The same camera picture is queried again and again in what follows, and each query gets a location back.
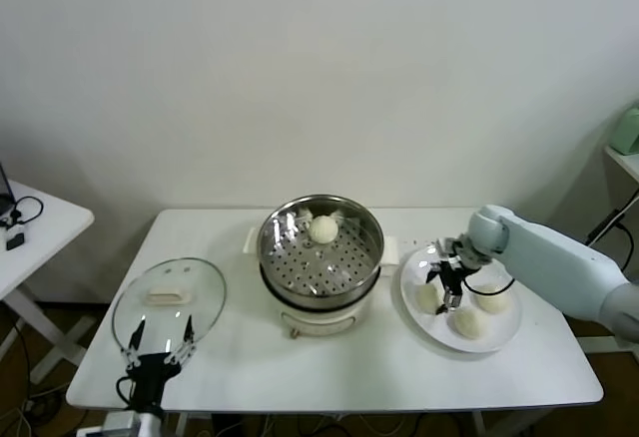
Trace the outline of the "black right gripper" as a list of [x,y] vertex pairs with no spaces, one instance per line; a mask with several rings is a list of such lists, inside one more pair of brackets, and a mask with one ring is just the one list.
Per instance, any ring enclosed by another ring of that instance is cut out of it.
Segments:
[[467,268],[458,257],[442,259],[439,265],[432,266],[427,275],[426,283],[433,282],[440,278],[445,294],[442,304],[437,308],[435,314],[443,314],[457,309],[462,300],[462,285],[467,275]]

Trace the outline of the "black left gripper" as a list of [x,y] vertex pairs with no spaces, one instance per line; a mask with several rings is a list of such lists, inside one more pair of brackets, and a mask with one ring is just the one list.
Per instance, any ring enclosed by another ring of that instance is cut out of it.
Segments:
[[141,320],[131,334],[128,346],[121,350],[127,362],[127,376],[133,383],[129,407],[131,409],[161,409],[167,382],[182,371],[196,350],[193,316],[190,315],[183,334],[182,343],[171,353],[153,353],[138,356],[144,333]]

